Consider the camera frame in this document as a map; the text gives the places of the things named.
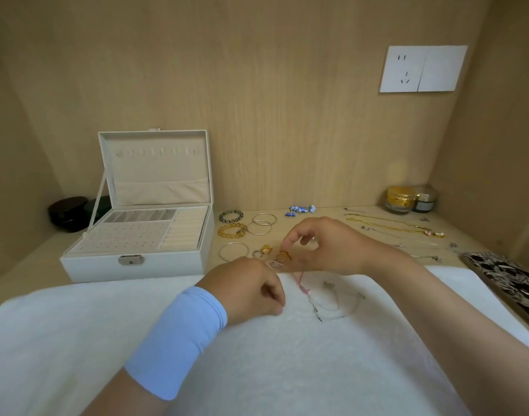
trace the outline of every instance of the lock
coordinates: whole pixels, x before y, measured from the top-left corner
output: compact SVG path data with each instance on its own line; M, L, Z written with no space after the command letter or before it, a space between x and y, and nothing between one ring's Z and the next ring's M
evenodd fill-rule
M118 262L122 265L140 265L143 264L143 261L145 259L141 254L121 255L118 257Z

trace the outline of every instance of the wood panel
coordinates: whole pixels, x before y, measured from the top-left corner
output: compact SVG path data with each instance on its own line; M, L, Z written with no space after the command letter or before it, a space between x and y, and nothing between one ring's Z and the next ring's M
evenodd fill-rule
M96 133L208 129L218 209L424 183L457 92L383 94L389 45L474 45L490 0L0 0L0 56L67 195Z
M54 233L45 208L62 192L0 66L0 275Z
M529 0L494 0L430 180L442 216L529 262Z

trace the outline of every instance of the gray beaded bracelet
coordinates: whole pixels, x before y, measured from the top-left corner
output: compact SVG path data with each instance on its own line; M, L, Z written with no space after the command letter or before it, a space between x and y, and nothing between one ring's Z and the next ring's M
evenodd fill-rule
M224 219L224 216L229 215L231 213L237 213L238 217L236 217L235 219L230 219L230 220ZM243 218L243 212L241 210L228 210L226 212L220 213L220 216L219 216L219 220L222 223L236 223L236 222L239 222L242 218Z

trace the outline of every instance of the open jewelry box lid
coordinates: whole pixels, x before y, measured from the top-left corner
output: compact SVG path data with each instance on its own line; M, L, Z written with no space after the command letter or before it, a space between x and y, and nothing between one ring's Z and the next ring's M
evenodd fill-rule
M113 209L213 204L206 130L99 132Z

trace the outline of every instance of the switch plate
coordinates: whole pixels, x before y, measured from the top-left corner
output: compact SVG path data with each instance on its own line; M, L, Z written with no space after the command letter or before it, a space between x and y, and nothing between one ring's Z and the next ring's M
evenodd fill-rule
M466 53L466 45L428 47L419 92L455 90Z
M416 92L429 47L388 48L380 92Z

